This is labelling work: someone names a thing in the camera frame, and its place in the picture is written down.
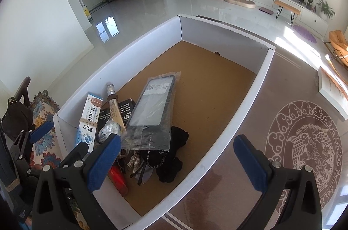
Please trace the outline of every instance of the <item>white vase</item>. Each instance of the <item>white vase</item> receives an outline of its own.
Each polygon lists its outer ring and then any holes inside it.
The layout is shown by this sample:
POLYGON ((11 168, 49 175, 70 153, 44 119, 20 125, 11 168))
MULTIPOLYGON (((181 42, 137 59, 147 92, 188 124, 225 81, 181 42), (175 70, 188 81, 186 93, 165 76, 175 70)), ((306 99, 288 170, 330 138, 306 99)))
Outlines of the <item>white vase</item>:
POLYGON ((327 20, 328 20, 328 16, 327 16, 324 12, 320 12, 319 16, 320 16, 324 21, 327 21, 327 20))

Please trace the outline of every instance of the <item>cardboard box on floor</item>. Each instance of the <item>cardboard box on floor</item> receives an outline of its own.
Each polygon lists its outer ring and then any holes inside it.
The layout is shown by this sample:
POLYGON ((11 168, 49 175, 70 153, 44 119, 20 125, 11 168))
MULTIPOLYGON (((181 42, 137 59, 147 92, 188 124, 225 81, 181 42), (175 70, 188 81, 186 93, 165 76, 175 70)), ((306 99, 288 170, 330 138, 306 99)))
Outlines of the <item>cardboard box on floor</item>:
POLYGON ((93 195, 116 228, 145 229, 198 183, 247 115, 274 50, 267 42, 231 26, 180 15, 121 50, 69 98, 53 117, 63 157, 74 148, 89 92, 106 99, 106 84, 113 83, 120 98, 138 99, 148 77, 181 72, 172 124, 189 133, 186 145, 177 152, 182 170, 169 184, 160 183, 156 174, 143 186, 130 181, 126 198, 106 178, 93 195))

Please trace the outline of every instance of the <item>plastic bag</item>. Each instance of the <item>plastic bag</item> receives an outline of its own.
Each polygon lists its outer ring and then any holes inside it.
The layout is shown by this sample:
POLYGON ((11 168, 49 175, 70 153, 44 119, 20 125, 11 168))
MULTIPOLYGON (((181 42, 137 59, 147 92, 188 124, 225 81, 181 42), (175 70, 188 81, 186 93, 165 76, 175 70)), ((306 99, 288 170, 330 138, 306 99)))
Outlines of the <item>plastic bag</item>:
POLYGON ((180 72, 149 78, 121 136, 122 149, 169 151, 180 72))
POLYGON ((111 117, 107 120, 104 127, 99 131, 99 134, 96 137, 96 141, 99 144, 105 142, 110 134, 121 134, 121 126, 119 123, 116 123, 111 117))

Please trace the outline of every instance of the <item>floral fabric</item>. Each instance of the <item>floral fabric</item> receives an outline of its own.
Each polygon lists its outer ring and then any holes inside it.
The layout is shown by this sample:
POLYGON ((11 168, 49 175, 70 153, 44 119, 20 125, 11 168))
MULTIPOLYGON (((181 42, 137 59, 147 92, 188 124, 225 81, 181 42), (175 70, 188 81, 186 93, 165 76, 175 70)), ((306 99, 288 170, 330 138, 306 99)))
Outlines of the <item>floral fabric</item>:
MULTIPOLYGON (((36 127, 40 126, 44 122, 53 122, 53 115, 58 112, 59 106, 48 95, 39 93, 35 96, 31 105, 33 111, 33 123, 36 127)), ((31 152, 30 167, 36 164, 51 165, 53 168, 57 168, 62 161, 62 153, 60 151, 57 136, 54 127, 45 134, 34 145, 31 152)))

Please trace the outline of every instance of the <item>metal screw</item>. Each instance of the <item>metal screw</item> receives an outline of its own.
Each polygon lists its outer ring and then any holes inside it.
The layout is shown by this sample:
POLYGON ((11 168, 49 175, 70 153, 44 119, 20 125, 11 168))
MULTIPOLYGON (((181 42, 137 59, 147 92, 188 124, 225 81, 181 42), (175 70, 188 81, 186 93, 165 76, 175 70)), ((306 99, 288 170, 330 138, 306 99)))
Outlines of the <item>metal screw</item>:
POLYGON ((45 166, 43 167, 42 170, 46 172, 46 171, 48 171, 50 168, 51 168, 51 166, 47 164, 47 165, 45 165, 45 166))
POLYGON ((74 166, 75 166, 76 168, 79 168, 79 167, 81 167, 83 164, 84 164, 84 162, 83 162, 82 160, 78 160, 78 161, 76 161, 76 162, 74 163, 74 166))
POLYGON ((272 166, 274 168, 279 168, 281 166, 281 163, 279 161, 272 161, 272 166))
POLYGON ((311 172, 311 171, 312 171, 312 167, 309 166, 309 165, 305 165, 305 166, 304 166, 304 169, 305 169, 307 172, 311 172))

